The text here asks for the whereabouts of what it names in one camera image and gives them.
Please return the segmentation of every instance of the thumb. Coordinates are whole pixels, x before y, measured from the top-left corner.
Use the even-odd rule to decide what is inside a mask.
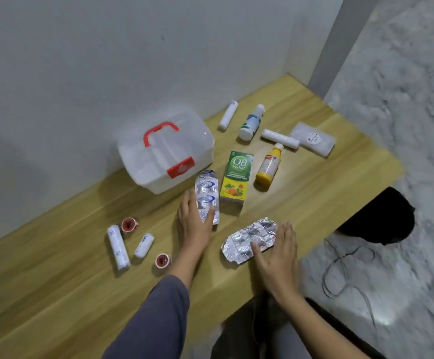
[[[268,263],[263,258],[262,252],[260,251],[259,246],[255,242],[250,242],[250,247],[252,248],[253,256],[255,257],[255,262],[257,264],[257,268],[260,272],[267,269]]]
[[[204,221],[204,225],[209,229],[212,229],[212,226],[214,225],[215,214],[216,214],[216,209],[214,206],[211,206],[209,211],[207,212],[206,220]]]

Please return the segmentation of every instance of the person's left hand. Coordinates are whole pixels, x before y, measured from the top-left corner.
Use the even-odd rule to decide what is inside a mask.
[[[214,224],[215,208],[208,211],[205,222],[202,223],[197,209],[196,191],[186,191],[177,211],[179,238],[182,249],[189,249],[201,255],[210,243],[210,234]]]

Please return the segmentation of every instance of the foil pill pack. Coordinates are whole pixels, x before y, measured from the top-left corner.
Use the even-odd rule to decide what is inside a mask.
[[[218,178],[213,170],[204,170],[196,178],[196,200],[202,222],[206,219],[210,207],[214,206],[216,213],[214,224],[220,221],[220,211],[218,204]]]
[[[268,217],[259,219],[247,228],[229,235],[222,245],[222,253],[229,262],[244,263],[253,257],[250,242],[256,242],[263,252],[274,245],[276,232],[276,222]]]

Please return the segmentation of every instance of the wood grain surface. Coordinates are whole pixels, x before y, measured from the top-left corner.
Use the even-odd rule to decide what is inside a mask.
[[[304,121],[335,136],[334,150],[322,158],[302,147],[285,149],[272,185],[260,191],[253,185],[255,174],[273,144],[260,139],[260,131],[249,144],[237,141],[241,124],[259,103],[266,107],[260,131],[289,134]],[[254,154],[250,189],[241,211],[221,208],[191,288],[187,343],[260,289],[252,261],[238,267],[223,257],[220,247],[228,235],[265,216],[290,221],[301,257],[403,173],[395,157],[290,76],[242,99],[227,131],[219,132],[223,112],[206,120],[215,137],[210,168],[221,179],[231,150]],[[175,213],[193,185],[192,178],[153,195],[120,170],[1,238],[0,358],[100,357],[160,279],[155,256],[177,255]],[[142,263],[119,276],[106,229],[128,216],[140,223],[125,236],[130,255],[145,232],[156,240]]]

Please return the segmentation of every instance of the sleeve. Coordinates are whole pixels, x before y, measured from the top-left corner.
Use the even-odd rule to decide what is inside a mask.
[[[103,359],[176,358],[184,347],[189,291],[166,276],[106,349]]]

